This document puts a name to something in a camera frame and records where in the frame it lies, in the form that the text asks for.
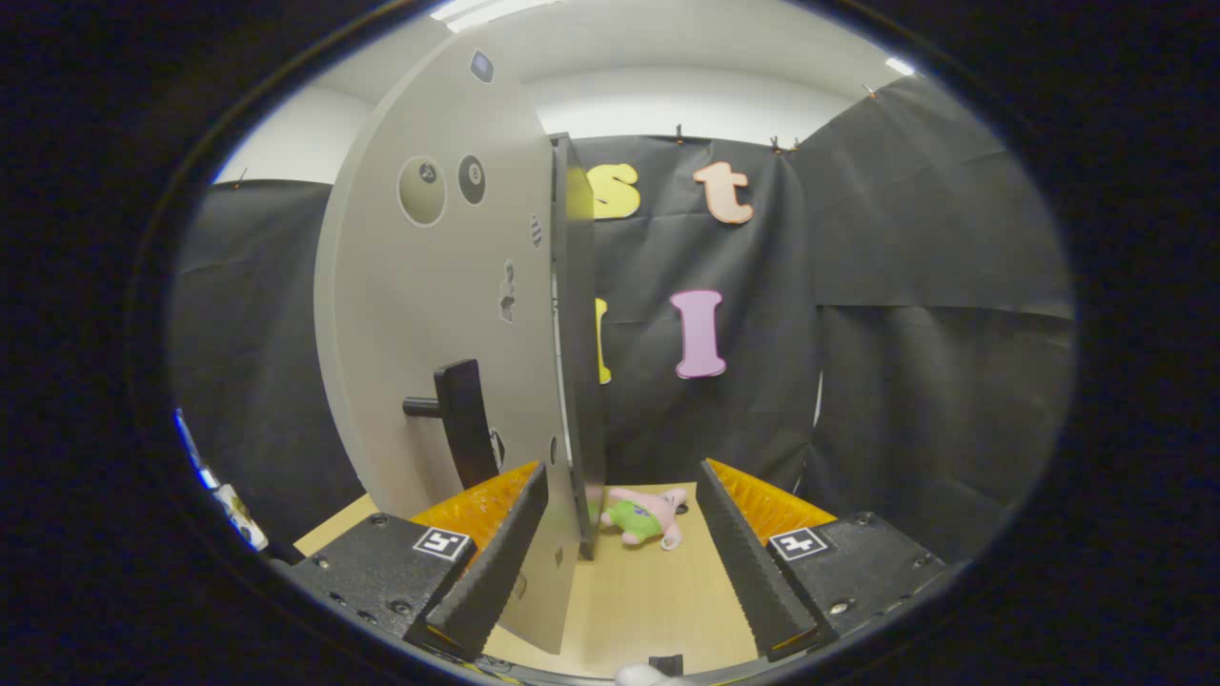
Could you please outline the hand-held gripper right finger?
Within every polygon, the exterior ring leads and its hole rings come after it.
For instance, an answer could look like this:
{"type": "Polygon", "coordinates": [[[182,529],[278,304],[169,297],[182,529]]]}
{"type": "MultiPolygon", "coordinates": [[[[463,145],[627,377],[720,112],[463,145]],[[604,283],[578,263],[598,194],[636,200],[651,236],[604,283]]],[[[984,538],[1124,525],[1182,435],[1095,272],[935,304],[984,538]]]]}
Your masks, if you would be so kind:
{"type": "Polygon", "coordinates": [[[770,662],[863,634],[949,572],[875,513],[837,518],[712,459],[699,465],[695,498],[770,662]]]}

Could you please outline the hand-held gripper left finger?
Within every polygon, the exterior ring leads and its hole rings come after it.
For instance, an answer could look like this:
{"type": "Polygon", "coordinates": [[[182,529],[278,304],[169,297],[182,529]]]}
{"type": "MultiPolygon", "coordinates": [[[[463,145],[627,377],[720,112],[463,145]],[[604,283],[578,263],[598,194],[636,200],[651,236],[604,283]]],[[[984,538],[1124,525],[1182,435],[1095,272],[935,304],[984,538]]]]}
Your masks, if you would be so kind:
{"type": "Polygon", "coordinates": [[[548,499],[545,468],[527,463],[416,518],[370,514],[285,575],[353,621],[472,662],[518,585],[548,499]]]}

